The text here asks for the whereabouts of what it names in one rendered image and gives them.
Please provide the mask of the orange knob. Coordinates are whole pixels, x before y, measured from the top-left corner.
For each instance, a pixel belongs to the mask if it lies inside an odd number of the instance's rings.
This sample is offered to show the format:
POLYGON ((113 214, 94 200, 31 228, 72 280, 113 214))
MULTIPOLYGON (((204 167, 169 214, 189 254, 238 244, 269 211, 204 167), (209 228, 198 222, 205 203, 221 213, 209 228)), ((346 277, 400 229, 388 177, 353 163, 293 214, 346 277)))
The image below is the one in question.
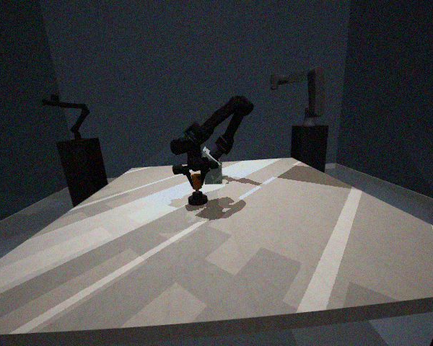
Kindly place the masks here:
POLYGON ((201 189, 202 188, 201 174, 192 174, 191 178, 192 178, 192 183, 193 183, 193 189, 194 190, 201 189))

